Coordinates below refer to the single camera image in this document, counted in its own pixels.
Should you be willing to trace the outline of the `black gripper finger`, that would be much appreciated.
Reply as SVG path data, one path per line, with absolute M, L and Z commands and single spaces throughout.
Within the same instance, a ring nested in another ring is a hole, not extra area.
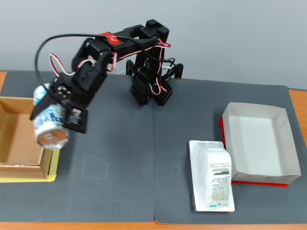
M 52 105 L 60 105 L 66 108 L 63 101 L 71 97 L 71 90 L 63 85 L 42 84 L 34 90 L 34 108 L 30 120 L 34 120 L 43 111 Z

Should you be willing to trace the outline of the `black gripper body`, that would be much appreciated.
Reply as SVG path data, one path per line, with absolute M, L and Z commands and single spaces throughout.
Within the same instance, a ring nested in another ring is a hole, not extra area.
M 68 108 L 68 105 L 86 108 L 95 95 L 96 74 L 81 73 L 72 77 L 60 75 L 51 83 L 51 91 L 54 100 Z

